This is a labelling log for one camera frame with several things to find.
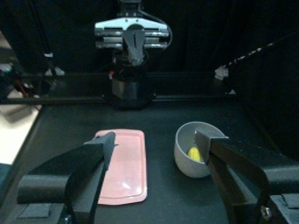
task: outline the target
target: black table surface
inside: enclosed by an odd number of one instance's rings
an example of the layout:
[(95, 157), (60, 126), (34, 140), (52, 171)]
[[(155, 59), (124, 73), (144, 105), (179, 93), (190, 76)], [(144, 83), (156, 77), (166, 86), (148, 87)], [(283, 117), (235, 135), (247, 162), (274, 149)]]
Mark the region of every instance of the black table surface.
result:
[(188, 178), (174, 161), (176, 130), (188, 122), (215, 125), (233, 139), (267, 147), (235, 98), (156, 101), (140, 110), (116, 110), (107, 104), (42, 108), (7, 178), (0, 223), (15, 208), (18, 183), (40, 163), (87, 142), (99, 130), (144, 132), (147, 198), (123, 206), (98, 206), (95, 223), (229, 223), (211, 176)]

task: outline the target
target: white bowl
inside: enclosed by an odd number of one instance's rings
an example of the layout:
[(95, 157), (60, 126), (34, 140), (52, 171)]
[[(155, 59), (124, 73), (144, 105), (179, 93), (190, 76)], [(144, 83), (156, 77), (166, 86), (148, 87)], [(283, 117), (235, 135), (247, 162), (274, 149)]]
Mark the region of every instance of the white bowl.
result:
[(203, 161), (195, 161), (188, 157), (190, 148), (198, 147), (194, 140), (196, 128), (202, 128), (207, 131), (221, 131), (206, 122), (188, 122), (176, 131), (174, 145), (175, 163), (182, 173), (195, 179), (203, 178), (211, 174), (208, 166)]

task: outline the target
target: pink tray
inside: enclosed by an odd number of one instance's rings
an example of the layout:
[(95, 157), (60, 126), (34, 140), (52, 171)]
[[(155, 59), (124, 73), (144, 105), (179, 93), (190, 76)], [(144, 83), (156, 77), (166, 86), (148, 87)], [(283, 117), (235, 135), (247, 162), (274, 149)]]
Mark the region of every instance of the pink tray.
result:
[(123, 205), (143, 201), (147, 196), (146, 183), (146, 136), (132, 129), (102, 130), (116, 133), (116, 148), (99, 195), (102, 205)]

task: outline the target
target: black curtain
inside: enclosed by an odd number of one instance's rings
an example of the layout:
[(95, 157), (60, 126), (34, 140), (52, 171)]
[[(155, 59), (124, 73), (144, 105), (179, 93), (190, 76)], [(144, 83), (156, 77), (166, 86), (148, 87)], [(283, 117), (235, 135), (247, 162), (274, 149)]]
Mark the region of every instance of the black curtain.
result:
[[(118, 13), (118, 0), (36, 1), (56, 65), (102, 71), (111, 51), (95, 47), (94, 24)], [(144, 0), (144, 10), (172, 27), (172, 45), (148, 61), (150, 71), (213, 71), (299, 29), (291, 0)], [(0, 30), (27, 72), (43, 72), (34, 18), (24, 0), (0, 0)], [(299, 159), (299, 35), (230, 69), (229, 83), (259, 117), (281, 151)]]

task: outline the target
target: screw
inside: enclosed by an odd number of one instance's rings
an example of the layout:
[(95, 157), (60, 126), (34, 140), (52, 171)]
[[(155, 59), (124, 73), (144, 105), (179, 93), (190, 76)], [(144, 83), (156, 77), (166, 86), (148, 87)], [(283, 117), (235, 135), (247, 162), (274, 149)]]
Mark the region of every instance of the screw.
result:
[(71, 216), (70, 215), (64, 218), (64, 223), (71, 224)]
[(271, 212), (270, 208), (266, 206), (262, 206), (261, 213), (262, 213), (262, 217), (265, 218), (265, 220), (270, 221), (273, 218), (273, 212)]

